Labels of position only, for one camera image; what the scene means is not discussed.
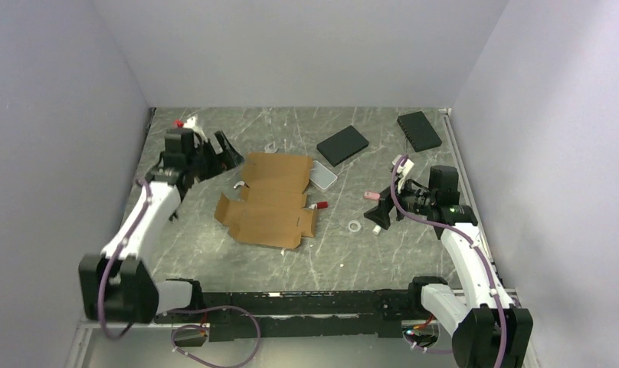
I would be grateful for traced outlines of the brown cardboard box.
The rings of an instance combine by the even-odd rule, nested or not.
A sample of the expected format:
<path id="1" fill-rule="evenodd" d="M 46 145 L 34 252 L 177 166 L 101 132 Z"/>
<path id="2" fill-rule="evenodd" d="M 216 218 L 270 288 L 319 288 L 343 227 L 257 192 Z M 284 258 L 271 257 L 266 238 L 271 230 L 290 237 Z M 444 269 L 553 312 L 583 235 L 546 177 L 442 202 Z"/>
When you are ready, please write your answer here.
<path id="1" fill-rule="evenodd" d="M 214 217 L 236 241 L 297 248 L 316 236 L 318 211 L 307 206 L 313 159 L 284 153 L 247 155 L 238 199 L 221 194 Z"/>

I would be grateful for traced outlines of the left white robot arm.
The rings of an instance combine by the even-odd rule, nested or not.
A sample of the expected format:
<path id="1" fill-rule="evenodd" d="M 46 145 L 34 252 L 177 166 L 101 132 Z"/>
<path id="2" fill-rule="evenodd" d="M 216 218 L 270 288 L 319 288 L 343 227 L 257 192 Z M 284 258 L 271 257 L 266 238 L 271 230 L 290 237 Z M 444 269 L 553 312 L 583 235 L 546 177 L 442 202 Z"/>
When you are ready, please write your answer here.
<path id="1" fill-rule="evenodd" d="M 244 162 L 223 131 L 214 135 L 219 151 L 199 128 L 166 131 L 156 163 L 136 182 L 139 199 L 120 230 L 98 255 L 84 255 L 78 265 L 88 319 L 101 325 L 132 325 L 147 324 L 171 312 L 187 322 L 203 315 L 205 301 L 200 283 L 186 278 L 156 282 L 147 258 L 165 225 L 177 218 L 178 207 L 194 184 Z"/>

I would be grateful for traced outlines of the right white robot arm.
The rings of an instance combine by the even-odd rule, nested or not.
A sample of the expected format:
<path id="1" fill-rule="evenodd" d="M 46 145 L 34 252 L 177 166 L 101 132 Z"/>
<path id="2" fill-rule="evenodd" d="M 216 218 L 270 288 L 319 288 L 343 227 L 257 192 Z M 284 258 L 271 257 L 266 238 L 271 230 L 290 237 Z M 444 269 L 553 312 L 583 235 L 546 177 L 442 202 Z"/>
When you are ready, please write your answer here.
<path id="1" fill-rule="evenodd" d="M 442 278 L 418 277 L 406 300 L 408 311 L 416 318 L 429 316 L 447 331 L 459 367 L 521 367 L 532 315 L 516 304 L 493 270 L 477 217 L 470 206 L 460 204 L 457 169 L 432 166 L 429 183 L 423 186 L 410 179 L 413 166 L 406 156 L 396 158 L 391 185 L 364 216 L 374 222 L 375 235 L 389 229 L 392 210 L 397 220 L 432 227 L 454 263 L 464 298 Z"/>

